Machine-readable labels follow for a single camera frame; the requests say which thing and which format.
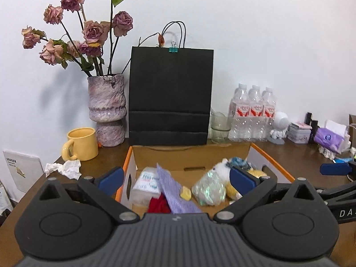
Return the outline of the purple ceramic vase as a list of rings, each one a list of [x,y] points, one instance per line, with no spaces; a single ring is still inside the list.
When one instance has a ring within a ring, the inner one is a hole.
[[[96,123],[98,143],[104,147],[124,142],[127,114],[124,76],[121,74],[89,77],[89,118]]]

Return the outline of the yellow white plush toy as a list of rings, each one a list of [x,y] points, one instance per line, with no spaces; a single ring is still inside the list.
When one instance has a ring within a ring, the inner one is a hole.
[[[254,168],[249,171],[244,171],[240,168],[229,168],[227,161],[229,159],[224,158],[221,162],[217,163],[213,167],[220,177],[226,188],[226,195],[231,200],[239,200],[243,195],[252,190],[257,184],[259,177],[267,176],[267,174],[261,170]]]

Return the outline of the blue patterned wrapper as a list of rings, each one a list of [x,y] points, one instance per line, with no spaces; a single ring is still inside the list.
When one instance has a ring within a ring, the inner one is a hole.
[[[230,158],[227,161],[227,166],[229,168],[240,168],[244,171],[249,171],[249,170],[253,169],[253,166],[251,163],[249,163],[248,161],[246,161],[240,157]]]

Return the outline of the dried pink roses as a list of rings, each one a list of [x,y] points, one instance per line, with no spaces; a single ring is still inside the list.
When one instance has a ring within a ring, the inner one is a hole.
[[[43,13],[43,20],[49,25],[60,25],[64,35],[59,39],[50,39],[42,31],[27,26],[21,30],[22,47],[33,49],[44,42],[39,53],[40,59],[51,66],[60,65],[66,69],[69,62],[76,63],[88,77],[112,76],[113,57],[119,39],[133,29],[133,18],[126,11],[114,13],[114,9],[124,0],[109,0],[110,17],[108,21],[88,20],[85,15],[85,0],[61,0],[59,6],[49,5]],[[64,12],[76,14],[83,39],[71,37],[63,23]]]

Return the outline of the iridescent plastic wrap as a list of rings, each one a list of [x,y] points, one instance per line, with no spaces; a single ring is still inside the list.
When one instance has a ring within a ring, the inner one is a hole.
[[[191,188],[201,206],[218,206],[226,198],[226,188],[215,171],[208,171]]]

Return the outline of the water bottle middle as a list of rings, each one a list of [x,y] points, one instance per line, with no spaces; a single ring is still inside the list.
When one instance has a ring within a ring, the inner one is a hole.
[[[263,116],[263,99],[260,92],[260,86],[253,85],[249,90],[250,99],[250,119],[251,119],[251,136],[252,140],[261,139],[262,116]]]

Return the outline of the crumpled white paper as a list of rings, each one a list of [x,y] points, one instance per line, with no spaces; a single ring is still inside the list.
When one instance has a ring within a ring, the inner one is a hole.
[[[47,163],[44,173],[46,177],[49,177],[51,173],[58,172],[70,180],[79,180],[81,177],[80,167],[81,161],[79,160],[68,160],[64,164]]]

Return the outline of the red cardboard box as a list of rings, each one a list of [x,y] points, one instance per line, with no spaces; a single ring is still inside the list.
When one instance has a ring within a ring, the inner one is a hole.
[[[160,165],[170,172],[173,179],[186,187],[192,187],[204,173],[224,158],[240,157],[257,169],[267,167],[268,175],[274,175],[279,183],[291,183],[294,177],[273,157],[253,143],[208,144],[203,146],[131,146],[125,158],[123,185],[116,191],[115,200],[142,216],[146,209],[134,206],[130,192],[141,171]]]

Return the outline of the white astronaut figurine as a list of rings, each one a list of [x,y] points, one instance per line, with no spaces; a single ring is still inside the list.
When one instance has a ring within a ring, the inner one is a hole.
[[[267,140],[276,145],[283,145],[285,143],[284,137],[289,124],[290,121],[287,114],[277,111],[273,119],[272,130]]]

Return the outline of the water bottle right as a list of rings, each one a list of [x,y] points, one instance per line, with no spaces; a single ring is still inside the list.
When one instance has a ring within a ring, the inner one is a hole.
[[[276,109],[276,98],[273,93],[273,89],[267,87],[265,91],[263,91],[262,98],[264,103],[263,117],[265,120],[263,140],[266,140],[272,130],[272,123]]]

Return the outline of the red rose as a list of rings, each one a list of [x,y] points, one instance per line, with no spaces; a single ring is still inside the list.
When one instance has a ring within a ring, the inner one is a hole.
[[[147,213],[171,213],[170,206],[163,193],[159,198],[152,198],[148,205]]]

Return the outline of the purple fabric pouch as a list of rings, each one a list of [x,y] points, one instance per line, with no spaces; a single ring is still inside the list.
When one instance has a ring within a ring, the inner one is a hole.
[[[173,214],[201,213],[202,211],[192,201],[186,201],[180,197],[182,186],[173,179],[171,174],[163,169],[159,164],[156,165],[156,172],[159,176],[159,184],[162,193],[168,202]]]

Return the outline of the yellow eraser block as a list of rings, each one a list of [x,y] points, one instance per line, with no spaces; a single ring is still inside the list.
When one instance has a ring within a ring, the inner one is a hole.
[[[186,186],[182,186],[180,190],[180,197],[185,201],[190,201],[192,197],[191,190]]]

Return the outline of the white wet wipes container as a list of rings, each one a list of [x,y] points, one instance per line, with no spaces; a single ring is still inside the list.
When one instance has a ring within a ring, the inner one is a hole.
[[[146,167],[140,173],[130,192],[133,205],[148,207],[152,198],[158,199],[162,189],[156,168]]]

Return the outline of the water bottle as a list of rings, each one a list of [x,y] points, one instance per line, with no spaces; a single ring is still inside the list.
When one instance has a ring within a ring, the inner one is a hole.
[[[250,99],[250,119],[251,119],[251,136],[252,140],[261,139],[262,116],[263,116],[263,99],[260,92],[260,86],[253,85],[249,90]]]
[[[250,98],[246,84],[239,84],[231,99],[229,106],[229,117],[231,119],[231,129],[228,138],[238,142],[248,140],[250,137]]]
[[[272,123],[276,109],[276,98],[273,93],[273,89],[267,87],[265,91],[263,91],[262,98],[264,103],[263,117],[265,120],[263,140],[266,140],[272,130]]]

